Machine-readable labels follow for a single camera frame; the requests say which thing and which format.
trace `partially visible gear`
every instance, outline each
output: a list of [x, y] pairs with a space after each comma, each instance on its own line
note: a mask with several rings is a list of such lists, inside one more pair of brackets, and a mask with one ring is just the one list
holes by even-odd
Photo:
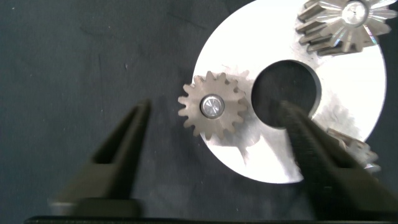
[[298, 15], [304, 24], [296, 28], [305, 35], [301, 44], [310, 44], [308, 52], [338, 55], [361, 52], [376, 45], [378, 36], [391, 28], [386, 19], [397, 16], [390, 4], [397, 0], [309, 0]]

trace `gear hub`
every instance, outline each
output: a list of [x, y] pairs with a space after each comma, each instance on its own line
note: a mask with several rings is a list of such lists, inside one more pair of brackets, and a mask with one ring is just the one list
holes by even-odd
[[208, 72], [206, 80], [196, 76], [195, 84], [184, 85], [187, 97], [181, 96], [178, 102], [185, 108], [178, 112], [180, 116], [188, 116], [184, 127], [194, 126], [194, 136], [204, 133], [207, 140], [213, 134], [224, 138], [224, 130], [235, 132], [234, 123], [242, 123], [243, 118], [238, 114], [246, 111], [247, 107], [239, 101], [245, 93], [238, 88], [238, 81], [227, 80], [226, 74], [215, 76]]
[[397, 0], [309, 0], [298, 15], [304, 24], [296, 28], [304, 33], [301, 44], [310, 44], [308, 52], [337, 55], [361, 52], [376, 45], [379, 35], [391, 28], [384, 22], [397, 16], [388, 6]]

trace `small spur gear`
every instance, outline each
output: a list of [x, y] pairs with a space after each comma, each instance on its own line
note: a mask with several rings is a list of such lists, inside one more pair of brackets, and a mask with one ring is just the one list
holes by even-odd
[[247, 110], [239, 102], [245, 97], [245, 93], [238, 88], [238, 81], [227, 80], [225, 73], [216, 79], [211, 72], [206, 74], [206, 80], [199, 76], [193, 79], [195, 84], [183, 87], [188, 96], [178, 98], [178, 102], [185, 105], [178, 115], [188, 116], [184, 127], [195, 126], [193, 135], [205, 133], [207, 140], [213, 134], [223, 139], [225, 129], [234, 133], [233, 124], [243, 122], [238, 113]]

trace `metal gear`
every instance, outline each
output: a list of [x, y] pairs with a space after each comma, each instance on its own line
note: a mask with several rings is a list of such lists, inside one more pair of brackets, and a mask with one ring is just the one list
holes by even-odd
[[309, 0], [298, 15], [304, 24], [296, 31], [305, 34], [299, 41], [310, 44], [307, 51], [320, 56], [361, 52], [390, 32], [384, 22], [397, 16], [388, 8], [396, 1]]
[[216, 79], [211, 72], [206, 74], [206, 80], [199, 76], [193, 79], [195, 84], [183, 87], [188, 96], [178, 98], [178, 102], [185, 105], [178, 115], [188, 116], [184, 127], [195, 126], [193, 135], [204, 133], [207, 140], [213, 134], [223, 139], [225, 129], [234, 133], [233, 124], [243, 122], [238, 113], [247, 110], [239, 102], [245, 97], [245, 92], [238, 88], [238, 81], [227, 80], [225, 73]]

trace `dark surface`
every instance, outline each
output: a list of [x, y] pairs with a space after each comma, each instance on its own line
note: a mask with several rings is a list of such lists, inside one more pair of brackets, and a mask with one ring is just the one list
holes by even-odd
[[[234, 173], [177, 116], [207, 38], [248, 2], [0, 1], [0, 223], [48, 215], [48, 200], [143, 98], [153, 112], [133, 197], [144, 216], [312, 218], [302, 184]], [[380, 182], [397, 193], [398, 26], [389, 23], [386, 104], [368, 143]]]

